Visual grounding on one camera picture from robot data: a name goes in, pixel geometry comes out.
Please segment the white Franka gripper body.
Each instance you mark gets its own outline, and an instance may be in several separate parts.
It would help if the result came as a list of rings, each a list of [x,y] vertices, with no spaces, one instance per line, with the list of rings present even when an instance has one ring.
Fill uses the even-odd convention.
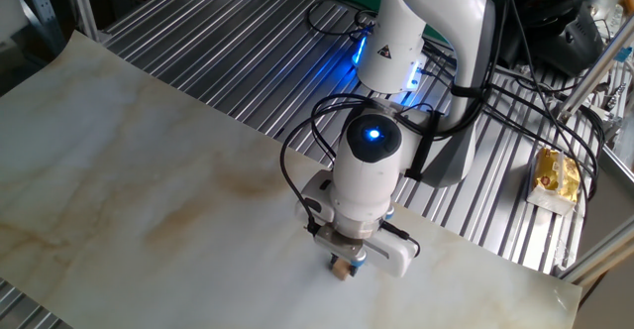
[[[303,187],[304,201],[296,205],[297,216],[304,217],[307,211],[313,215],[315,243],[350,266],[372,264],[392,276],[404,276],[418,246],[409,233],[390,223],[395,205],[369,221],[352,220],[339,211],[341,202],[333,198],[333,189],[333,174],[320,170]]]

